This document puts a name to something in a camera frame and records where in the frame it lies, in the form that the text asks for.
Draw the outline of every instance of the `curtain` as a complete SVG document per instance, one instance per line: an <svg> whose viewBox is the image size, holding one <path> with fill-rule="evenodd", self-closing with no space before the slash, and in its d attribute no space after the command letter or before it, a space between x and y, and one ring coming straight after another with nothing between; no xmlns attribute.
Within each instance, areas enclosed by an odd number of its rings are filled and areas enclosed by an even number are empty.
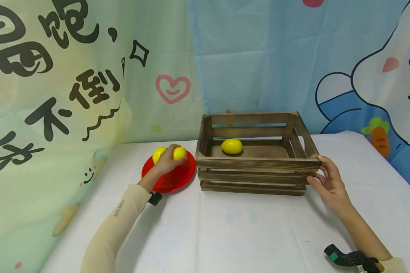
<svg viewBox="0 0 410 273"><path fill-rule="evenodd" d="M311 133L364 135L410 184L410 0L187 6L206 113L297 110Z"/></svg>
<svg viewBox="0 0 410 273"><path fill-rule="evenodd" d="M0 273L41 270L113 145L202 114L183 0L0 0Z"/></svg>

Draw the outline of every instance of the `beige arm sleeve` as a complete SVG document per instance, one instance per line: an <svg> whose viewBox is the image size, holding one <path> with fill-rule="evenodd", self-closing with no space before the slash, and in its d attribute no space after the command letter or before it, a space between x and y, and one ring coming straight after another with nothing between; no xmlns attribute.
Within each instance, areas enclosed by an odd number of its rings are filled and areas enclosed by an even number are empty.
<svg viewBox="0 0 410 273"><path fill-rule="evenodd" d="M115 273L115 259L136 219L151 195L142 186L131 184L118 206L94 234L85 255L81 273Z"/></svg>
<svg viewBox="0 0 410 273"><path fill-rule="evenodd" d="M408 273L408 270L401 258L391 258L380 263L385 268L384 273Z"/></svg>

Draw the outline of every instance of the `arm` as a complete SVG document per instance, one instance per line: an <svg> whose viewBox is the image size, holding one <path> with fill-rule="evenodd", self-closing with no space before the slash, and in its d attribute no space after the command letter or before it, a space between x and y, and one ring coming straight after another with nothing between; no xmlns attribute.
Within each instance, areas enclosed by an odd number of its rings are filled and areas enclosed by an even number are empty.
<svg viewBox="0 0 410 273"><path fill-rule="evenodd" d="M368 257L378 259L385 267L385 273L407 273L403 261L392 258L384 244L352 205L337 166L325 156L319 155L318 158L323 163L320 169L324 176L315 173L314 177L308 176L306 180L343 223L357 250Z"/></svg>
<svg viewBox="0 0 410 273"><path fill-rule="evenodd" d="M164 173L170 172L186 158L172 160L176 145L171 145L158 163L138 182L125 190L118 206L108 215L91 239L83 257L81 273L115 273L115 259L136 219L144 210L150 192Z"/></svg>
<svg viewBox="0 0 410 273"><path fill-rule="evenodd" d="M392 258L387 248L354 207L349 208L348 213L340 217L340 221L348 231L355 247L364 255L377 258L379 261Z"/></svg>

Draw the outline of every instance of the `blue curtain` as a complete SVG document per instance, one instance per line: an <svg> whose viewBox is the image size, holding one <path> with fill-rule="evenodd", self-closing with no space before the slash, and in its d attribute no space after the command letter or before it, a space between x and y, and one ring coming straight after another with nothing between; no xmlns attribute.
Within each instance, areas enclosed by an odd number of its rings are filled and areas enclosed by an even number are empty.
<svg viewBox="0 0 410 273"><path fill-rule="evenodd" d="M206 113L366 136L410 183L410 0L187 0Z"/></svg>

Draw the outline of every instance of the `hand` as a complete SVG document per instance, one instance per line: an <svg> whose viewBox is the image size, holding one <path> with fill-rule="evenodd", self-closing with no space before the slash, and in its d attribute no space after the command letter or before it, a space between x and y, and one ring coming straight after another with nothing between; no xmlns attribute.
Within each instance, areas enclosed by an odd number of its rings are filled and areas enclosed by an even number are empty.
<svg viewBox="0 0 410 273"><path fill-rule="evenodd" d="M317 158L323 163L320 169L324 176L315 173L314 177L308 176L306 180L320 195L323 203L341 219L355 209L346 192L337 166L326 156L319 155Z"/></svg>
<svg viewBox="0 0 410 273"><path fill-rule="evenodd" d="M161 173L161 175L171 172L175 167L179 166L187 160L186 157L173 160L173 151L177 147L180 146L176 144L171 144L167 148L167 150L165 150L159 157L159 160L155 164L154 168L158 170L158 172Z"/></svg>

